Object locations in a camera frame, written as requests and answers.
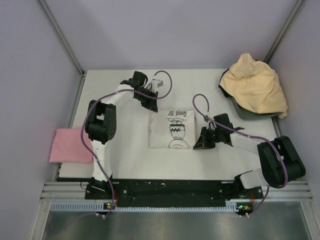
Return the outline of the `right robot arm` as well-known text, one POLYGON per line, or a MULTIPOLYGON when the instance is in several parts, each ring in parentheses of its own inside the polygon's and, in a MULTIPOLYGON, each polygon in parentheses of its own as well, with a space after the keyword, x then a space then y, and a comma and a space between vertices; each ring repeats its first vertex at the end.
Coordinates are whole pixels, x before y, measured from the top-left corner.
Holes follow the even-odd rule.
POLYGON ((260 168, 234 177, 233 192, 237 197, 245 198, 253 188, 262 186, 283 188, 306 175, 305 165, 288 136, 268 140, 249 135, 243 132, 242 127, 234 127, 226 113, 213 118, 205 116, 204 120, 208 126, 201 128, 194 150, 213 149, 216 144, 223 143, 244 149, 259 158, 260 168))

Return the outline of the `white and green t shirt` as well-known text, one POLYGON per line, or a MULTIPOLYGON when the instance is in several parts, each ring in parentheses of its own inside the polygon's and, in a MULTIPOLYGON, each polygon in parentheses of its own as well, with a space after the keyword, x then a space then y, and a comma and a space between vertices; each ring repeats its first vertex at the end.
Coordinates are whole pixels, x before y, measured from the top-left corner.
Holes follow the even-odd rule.
POLYGON ((196 143, 195 113, 190 109, 160 109, 150 116, 151 149, 190 150, 196 143))

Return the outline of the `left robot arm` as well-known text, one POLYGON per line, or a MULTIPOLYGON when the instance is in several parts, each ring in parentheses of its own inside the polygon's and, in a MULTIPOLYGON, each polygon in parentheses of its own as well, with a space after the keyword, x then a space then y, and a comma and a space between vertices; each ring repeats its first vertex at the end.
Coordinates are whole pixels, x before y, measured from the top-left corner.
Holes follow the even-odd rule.
POLYGON ((93 153, 93 174, 91 185, 102 198, 109 198, 114 191, 108 178, 112 176, 111 160, 106 156, 106 149, 117 131, 117 109, 128 101, 138 100, 141 106, 149 111, 158 112, 158 87, 161 80, 152 79, 139 71, 135 71, 133 77, 120 82, 113 93, 92 100, 88 106, 82 132, 88 134, 93 153))

